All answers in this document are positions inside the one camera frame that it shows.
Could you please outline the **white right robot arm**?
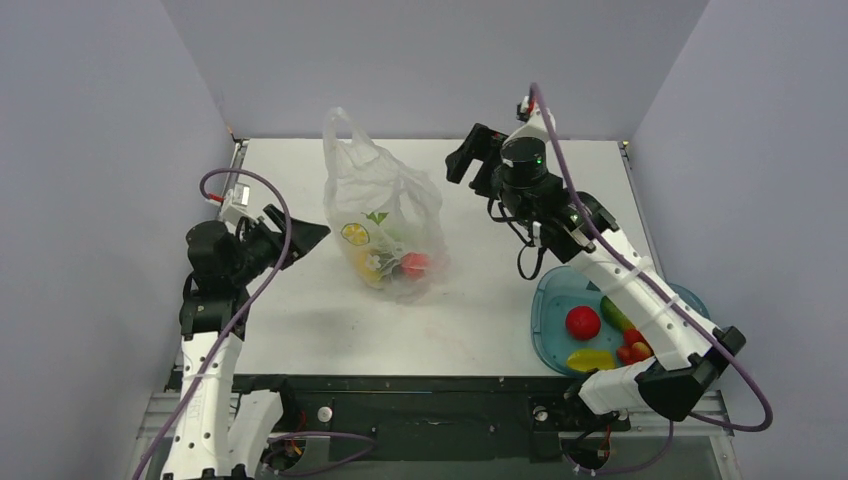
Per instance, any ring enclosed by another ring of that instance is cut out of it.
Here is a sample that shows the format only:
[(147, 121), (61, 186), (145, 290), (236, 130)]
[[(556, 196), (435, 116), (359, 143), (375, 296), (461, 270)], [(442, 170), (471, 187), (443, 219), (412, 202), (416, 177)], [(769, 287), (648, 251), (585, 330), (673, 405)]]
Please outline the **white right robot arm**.
[(505, 222), (526, 228), (542, 250), (585, 276), (653, 349), (646, 360), (585, 375), (563, 402), (566, 418), (588, 427), (602, 415), (646, 407), (683, 421), (745, 336), (716, 326), (681, 298), (607, 209), (548, 170), (546, 152), (546, 141), (537, 136), (508, 136), (475, 124), (446, 157), (446, 178), (458, 184), (472, 161), (481, 161), (471, 189), (503, 207)]

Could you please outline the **translucent plastic bag with prints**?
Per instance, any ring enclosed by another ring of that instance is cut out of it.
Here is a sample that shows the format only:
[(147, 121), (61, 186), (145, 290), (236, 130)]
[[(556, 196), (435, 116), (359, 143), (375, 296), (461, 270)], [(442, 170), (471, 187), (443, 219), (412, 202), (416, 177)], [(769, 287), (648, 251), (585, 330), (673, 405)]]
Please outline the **translucent plastic bag with prints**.
[[(441, 225), (443, 199), (430, 176), (376, 144), (342, 108), (329, 110), (323, 125), (327, 171), (323, 205), (342, 256), (353, 268), (361, 250), (384, 261), (380, 291), (396, 301), (423, 296), (444, 276), (449, 262)], [(409, 252), (430, 257), (428, 274), (406, 278), (401, 259)]]

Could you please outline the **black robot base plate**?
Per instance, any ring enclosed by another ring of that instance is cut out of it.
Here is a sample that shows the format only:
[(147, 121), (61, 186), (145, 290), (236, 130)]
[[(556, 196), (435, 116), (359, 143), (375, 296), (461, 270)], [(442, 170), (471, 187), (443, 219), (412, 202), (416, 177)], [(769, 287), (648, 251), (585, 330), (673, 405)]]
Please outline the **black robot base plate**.
[(577, 404), (575, 380), (521, 376), (238, 374), (232, 391), (279, 390), (277, 432), (301, 427), (375, 439), (374, 461), (560, 458), (561, 434), (600, 434), (603, 418)]

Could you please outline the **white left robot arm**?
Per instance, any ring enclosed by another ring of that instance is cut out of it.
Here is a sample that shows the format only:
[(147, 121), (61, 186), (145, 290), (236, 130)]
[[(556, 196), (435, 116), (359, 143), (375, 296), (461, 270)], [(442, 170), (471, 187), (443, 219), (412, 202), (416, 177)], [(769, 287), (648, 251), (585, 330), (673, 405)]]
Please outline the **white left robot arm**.
[(253, 391), (231, 406), (235, 367), (249, 313), (249, 284), (303, 258), (330, 233), (267, 205), (259, 219), (235, 227), (208, 220), (187, 235), (192, 272), (179, 312), (183, 357), (177, 419), (163, 479), (252, 479), (272, 429), (291, 427), (298, 402), (282, 388)]

